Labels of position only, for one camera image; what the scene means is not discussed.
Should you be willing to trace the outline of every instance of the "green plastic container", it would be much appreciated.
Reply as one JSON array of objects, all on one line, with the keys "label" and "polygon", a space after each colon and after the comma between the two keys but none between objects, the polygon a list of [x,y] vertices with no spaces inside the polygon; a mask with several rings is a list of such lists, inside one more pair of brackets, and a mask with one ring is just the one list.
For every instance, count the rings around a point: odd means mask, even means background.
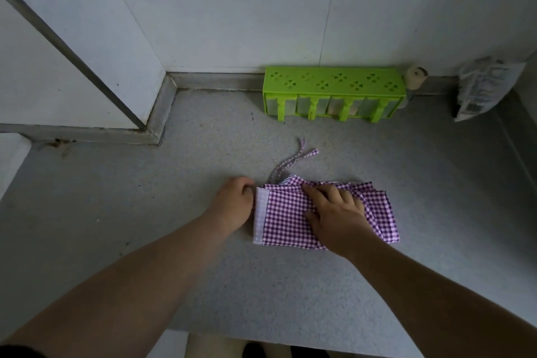
[{"label": "green plastic container", "polygon": [[289,115],[378,122],[391,117],[405,95],[392,68],[268,67],[263,83],[265,113],[282,122]]}]

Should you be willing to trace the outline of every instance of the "plastic bag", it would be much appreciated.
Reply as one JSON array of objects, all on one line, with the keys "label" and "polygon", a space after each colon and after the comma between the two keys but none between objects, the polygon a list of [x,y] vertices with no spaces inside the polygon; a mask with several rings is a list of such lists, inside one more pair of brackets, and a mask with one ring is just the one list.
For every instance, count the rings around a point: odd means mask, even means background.
[{"label": "plastic bag", "polygon": [[465,121],[491,110],[517,82],[526,63],[505,63],[493,57],[464,65],[459,72],[460,109],[455,121]]}]

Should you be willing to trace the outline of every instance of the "person's right arm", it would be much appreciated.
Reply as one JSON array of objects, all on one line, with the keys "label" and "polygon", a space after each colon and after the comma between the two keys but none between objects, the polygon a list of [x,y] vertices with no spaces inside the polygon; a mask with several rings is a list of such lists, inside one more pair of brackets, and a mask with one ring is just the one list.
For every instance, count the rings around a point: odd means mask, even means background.
[{"label": "person's right arm", "polygon": [[426,358],[537,355],[537,328],[383,242],[359,199],[333,185],[303,189],[319,241],[356,266]]}]

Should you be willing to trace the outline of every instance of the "kitchen counter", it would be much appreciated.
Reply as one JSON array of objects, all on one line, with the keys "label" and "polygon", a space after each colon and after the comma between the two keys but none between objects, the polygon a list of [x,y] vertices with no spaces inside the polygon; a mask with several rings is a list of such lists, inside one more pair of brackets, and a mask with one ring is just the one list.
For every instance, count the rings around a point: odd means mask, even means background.
[{"label": "kitchen counter", "polygon": [[[537,201],[494,112],[454,123],[443,96],[369,124],[262,112],[260,93],[179,92],[161,147],[34,144],[0,202],[0,335],[122,255],[198,216],[229,175],[372,181],[394,246],[537,325]],[[328,252],[227,242],[170,324],[190,332],[420,356],[380,297]]]}]

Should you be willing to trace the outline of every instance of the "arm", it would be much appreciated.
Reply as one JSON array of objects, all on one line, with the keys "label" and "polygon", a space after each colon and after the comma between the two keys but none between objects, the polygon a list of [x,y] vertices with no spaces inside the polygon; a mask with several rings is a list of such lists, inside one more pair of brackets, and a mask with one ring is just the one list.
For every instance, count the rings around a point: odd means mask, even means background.
[{"label": "arm", "polygon": [[79,284],[4,344],[48,358],[145,357],[227,236],[250,216],[249,178],[232,178],[198,219]]},{"label": "arm", "polygon": [[303,189],[319,211],[306,214],[313,232],[356,266],[425,357],[535,354],[537,328],[383,242],[359,199],[332,185]]}]

